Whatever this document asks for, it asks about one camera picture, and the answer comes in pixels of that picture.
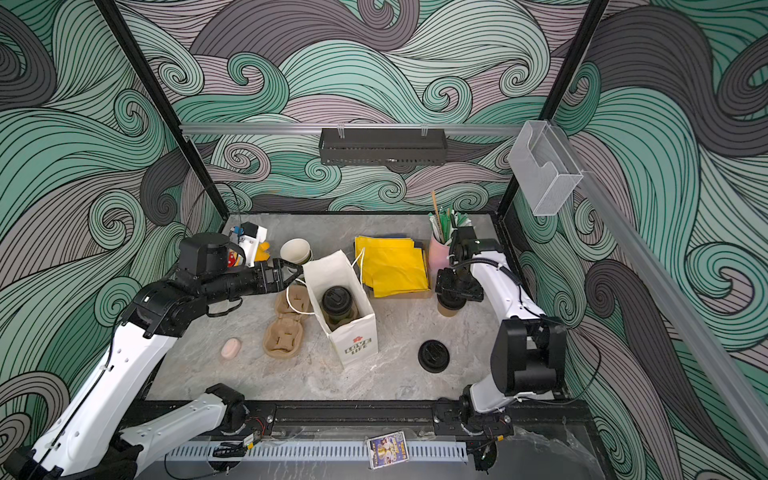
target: black lid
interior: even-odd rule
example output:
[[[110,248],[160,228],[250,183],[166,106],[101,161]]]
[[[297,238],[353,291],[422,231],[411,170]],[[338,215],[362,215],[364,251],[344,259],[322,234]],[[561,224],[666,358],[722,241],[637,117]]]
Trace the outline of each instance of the black lid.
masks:
[[[461,298],[455,293],[443,292],[437,296],[437,301],[448,310],[461,310],[467,304],[466,298]]]
[[[343,286],[332,286],[323,294],[323,310],[329,315],[346,315],[352,308],[352,294]]]
[[[427,340],[419,347],[419,364],[427,372],[440,373],[450,361],[448,349],[437,340]]]

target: aluminum rail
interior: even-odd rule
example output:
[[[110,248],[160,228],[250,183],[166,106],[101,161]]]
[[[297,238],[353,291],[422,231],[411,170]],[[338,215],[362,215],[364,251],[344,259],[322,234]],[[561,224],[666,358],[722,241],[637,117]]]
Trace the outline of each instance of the aluminum rail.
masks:
[[[677,329],[680,337],[696,357],[701,369],[707,374],[739,422],[742,431],[749,437],[763,462],[768,465],[766,404],[640,234],[616,208],[605,187],[593,172],[584,171],[575,152],[574,158],[584,175],[579,183],[582,191],[592,202],[592,206],[602,218],[608,231],[613,234],[624,255],[632,263],[659,310]]]
[[[304,124],[279,122],[205,122],[181,124],[184,135],[320,135],[324,128],[413,128],[427,130],[441,128],[446,135],[481,135],[488,137],[514,137],[522,125],[503,124]]]

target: white paper bag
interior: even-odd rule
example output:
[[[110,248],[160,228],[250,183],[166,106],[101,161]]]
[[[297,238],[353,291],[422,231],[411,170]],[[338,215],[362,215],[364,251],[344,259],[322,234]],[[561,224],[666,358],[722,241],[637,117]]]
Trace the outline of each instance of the white paper bag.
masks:
[[[305,263],[304,280],[306,289],[310,293],[315,317],[320,322],[323,332],[331,340],[345,368],[353,362],[367,359],[379,352],[376,315],[352,264],[341,250],[319,260]],[[357,305],[359,318],[331,332],[320,306],[323,294],[332,286],[343,286],[351,292]]]

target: wave pattern wallpaper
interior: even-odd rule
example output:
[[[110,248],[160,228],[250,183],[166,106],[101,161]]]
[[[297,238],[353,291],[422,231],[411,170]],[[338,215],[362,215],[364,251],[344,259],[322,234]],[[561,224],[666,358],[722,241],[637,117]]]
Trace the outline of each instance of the wave pattern wallpaper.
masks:
[[[92,0],[0,5],[0,462],[59,417],[184,224],[220,227],[202,191]]]
[[[182,123],[334,124],[535,119],[587,3],[118,0]],[[233,210],[407,211],[429,210],[433,190],[441,205],[495,209],[514,138],[454,137],[445,166],[391,168],[322,165],[318,137],[196,140]]]
[[[651,4],[599,24],[556,120],[768,400],[768,2]],[[589,199],[515,209],[538,304],[603,353],[585,397],[618,477],[768,478]],[[573,335],[569,356],[581,392],[597,354]]]

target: yellow bag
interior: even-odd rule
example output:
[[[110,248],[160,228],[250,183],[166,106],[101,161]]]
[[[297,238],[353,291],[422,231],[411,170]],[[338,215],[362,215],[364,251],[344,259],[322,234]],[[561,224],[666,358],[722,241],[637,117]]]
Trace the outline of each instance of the yellow bag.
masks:
[[[362,282],[373,288],[374,297],[429,290],[422,249],[413,245],[410,238],[355,239]]]

